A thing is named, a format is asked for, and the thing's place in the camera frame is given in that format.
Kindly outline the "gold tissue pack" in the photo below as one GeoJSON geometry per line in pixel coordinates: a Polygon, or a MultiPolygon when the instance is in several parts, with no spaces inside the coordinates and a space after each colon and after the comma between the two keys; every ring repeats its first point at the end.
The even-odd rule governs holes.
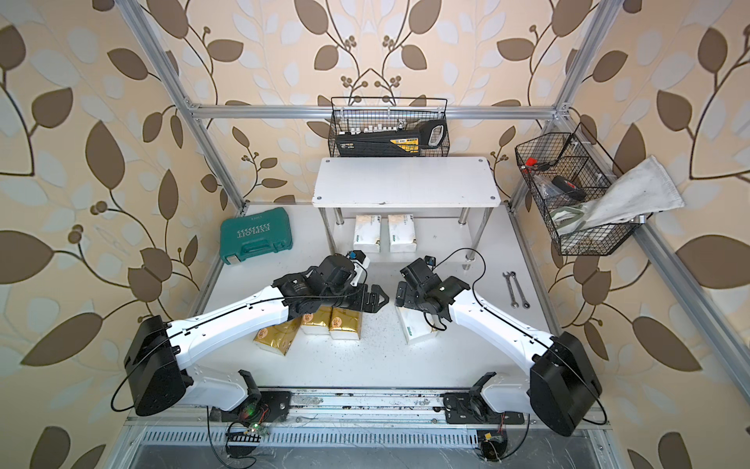
{"type": "Polygon", "coordinates": [[[286,356],[301,327],[301,322],[302,319],[298,318],[262,328],[257,332],[253,343],[264,351],[286,356]]]}
{"type": "Polygon", "coordinates": [[[300,330],[307,335],[328,335],[332,318],[332,308],[322,306],[315,313],[304,314],[300,330]]]}
{"type": "Polygon", "coordinates": [[[333,340],[361,339],[363,314],[351,310],[333,308],[329,324],[329,334],[333,340]]]}

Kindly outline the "white tissue pack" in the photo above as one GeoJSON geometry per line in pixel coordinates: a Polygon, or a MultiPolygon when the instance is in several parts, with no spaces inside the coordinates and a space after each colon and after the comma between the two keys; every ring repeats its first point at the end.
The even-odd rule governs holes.
{"type": "Polygon", "coordinates": [[[380,215],[357,215],[353,249],[367,254],[380,253],[381,223],[380,215]]]}
{"type": "Polygon", "coordinates": [[[402,326],[407,345],[415,345],[436,338],[439,330],[432,328],[422,312],[404,307],[396,307],[396,314],[402,326]]]}
{"type": "Polygon", "coordinates": [[[414,253],[417,250],[417,236],[412,214],[392,214],[388,216],[389,249],[392,253],[414,253]]]}

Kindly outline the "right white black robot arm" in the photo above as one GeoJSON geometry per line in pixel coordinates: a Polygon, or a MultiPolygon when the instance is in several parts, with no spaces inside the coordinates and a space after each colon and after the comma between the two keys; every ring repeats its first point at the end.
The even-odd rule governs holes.
{"type": "Polygon", "coordinates": [[[496,414],[535,414],[552,431],[570,437],[597,404],[603,387],[580,340],[524,324],[457,277],[441,279],[424,259],[400,270],[396,306],[435,315],[471,330],[495,346],[525,373],[516,384],[491,374],[480,400],[496,414]]]}

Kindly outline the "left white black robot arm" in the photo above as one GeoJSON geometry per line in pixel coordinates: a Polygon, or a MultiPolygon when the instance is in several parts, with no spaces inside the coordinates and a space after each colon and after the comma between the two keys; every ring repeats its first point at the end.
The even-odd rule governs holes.
{"type": "Polygon", "coordinates": [[[132,410],[151,416],[172,406],[242,410],[261,399],[252,375],[200,365],[212,352],[263,328],[285,324],[321,307],[376,314],[389,301],[380,285],[367,284],[369,260],[361,251],[331,254],[320,265],[287,274],[249,297],[209,313],[164,322],[143,320],[124,359],[123,381],[132,410]]]}

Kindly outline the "white two-tier shelf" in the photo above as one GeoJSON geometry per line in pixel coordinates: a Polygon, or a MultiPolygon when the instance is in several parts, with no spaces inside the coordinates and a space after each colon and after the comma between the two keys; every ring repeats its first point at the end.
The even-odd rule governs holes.
{"type": "Polygon", "coordinates": [[[484,209],[463,268],[474,261],[475,251],[494,208],[501,203],[488,160],[480,156],[458,158],[326,158],[320,164],[312,205],[320,211],[331,253],[337,251],[327,211],[336,224],[344,224],[342,210],[459,208],[464,224],[470,210],[484,209]]]}

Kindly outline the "silver wrench left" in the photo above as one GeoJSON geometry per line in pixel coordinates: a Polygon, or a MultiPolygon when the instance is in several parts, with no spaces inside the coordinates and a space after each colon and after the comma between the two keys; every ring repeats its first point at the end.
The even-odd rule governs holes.
{"type": "Polygon", "coordinates": [[[504,277],[504,279],[506,281],[507,289],[509,291],[511,307],[514,308],[514,309],[518,308],[519,307],[519,303],[518,303],[518,301],[516,299],[516,295],[515,295],[515,292],[514,292],[514,289],[513,289],[513,285],[512,285],[512,281],[511,281],[511,275],[509,273],[503,273],[502,276],[504,277]]]}

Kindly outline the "silver wrench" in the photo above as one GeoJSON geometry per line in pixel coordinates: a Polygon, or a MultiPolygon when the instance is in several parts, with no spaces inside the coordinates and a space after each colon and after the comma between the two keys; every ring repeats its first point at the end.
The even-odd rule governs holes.
{"type": "Polygon", "coordinates": [[[527,297],[525,296],[525,293],[523,292],[523,289],[521,288],[521,284],[520,284],[520,281],[518,279],[517,274],[514,271],[511,271],[510,277],[514,281],[516,289],[518,290],[519,296],[521,298],[521,304],[523,305],[523,308],[529,309],[530,308],[530,303],[527,300],[527,297]]]}
{"type": "Polygon", "coordinates": [[[512,281],[511,281],[511,275],[509,273],[503,273],[502,276],[504,277],[504,279],[506,281],[507,289],[509,291],[511,307],[514,308],[514,309],[518,308],[519,307],[519,303],[518,303],[518,301],[516,299],[516,295],[515,295],[515,292],[514,292],[514,289],[513,289],[513,285],[512,285],[512,281]]]}

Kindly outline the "silver wrench right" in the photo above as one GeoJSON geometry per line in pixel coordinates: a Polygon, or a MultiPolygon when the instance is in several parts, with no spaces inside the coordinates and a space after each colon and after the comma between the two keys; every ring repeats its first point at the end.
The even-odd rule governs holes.
{"type": "Polygon", "coordinates": [[[517,274],[514,271],[511,271],[510,277],[514,281],[516,289],[518,290],[519,296],[521,298],[521,304],[523,305],[523,308],[529,309],[530,308],[530,303],[527,300],[527,297],[525,296],[525,293],[523,292],[523,289],[521,288],[521,284],[520,284],[520,281],[518,279],[517,274]]]}

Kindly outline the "green plastic tool case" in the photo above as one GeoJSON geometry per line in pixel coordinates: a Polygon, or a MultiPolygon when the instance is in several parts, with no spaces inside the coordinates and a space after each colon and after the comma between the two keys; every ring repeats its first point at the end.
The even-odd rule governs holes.
{"type": "Polygon", "coordinates": [[[282,207],[228,219],[221,226],[220,256],[226,265],[292,247],[290,220],[282,207]]]}

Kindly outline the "black yellow tool box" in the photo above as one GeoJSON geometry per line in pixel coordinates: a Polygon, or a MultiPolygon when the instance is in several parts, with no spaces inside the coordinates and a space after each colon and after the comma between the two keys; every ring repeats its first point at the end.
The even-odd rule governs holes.
{"type": "Polygon", "coordinates": [[[448,156],[450,139],[444,119],[423,120],[396,127],[383,124],[337,131],[329,141],[336,158],[442,158],[448,156]]]}

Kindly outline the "white cloth rag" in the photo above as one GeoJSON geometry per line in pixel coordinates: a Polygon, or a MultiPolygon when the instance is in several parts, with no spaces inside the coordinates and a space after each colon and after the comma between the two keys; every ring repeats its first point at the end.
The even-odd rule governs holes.
{"type": "Polygon", "coordinates": [[[684,206],[685,201],[664,166],[649,156],[617,179],[602,197],[560,207],[550,215],[558,234],[568,235],[684,206]]]}

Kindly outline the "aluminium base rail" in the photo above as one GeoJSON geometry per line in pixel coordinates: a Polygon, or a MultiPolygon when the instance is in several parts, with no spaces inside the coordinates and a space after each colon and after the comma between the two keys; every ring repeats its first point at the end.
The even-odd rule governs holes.
{"type": "Polygon", "coordinates": [[[267,415],[248,424],[204,408],[177,408],[131,417],[119,437],[130,453],[146,446],[257,448],[474,449],[507,434],[544,444],[560,437],[534,414],[504,412],[477,418],[468,396],[439,389],[267,389],[267,415]]]}

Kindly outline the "red handled tool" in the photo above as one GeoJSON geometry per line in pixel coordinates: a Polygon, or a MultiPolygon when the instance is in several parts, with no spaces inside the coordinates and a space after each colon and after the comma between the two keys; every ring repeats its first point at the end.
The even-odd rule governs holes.
{"type": "Polygon", "coordinates": [[[553,166],[548,161],[539,161],[536,158],[528,158],[523,165],[523,173],[536,174],[548,171],[553,166]]]}

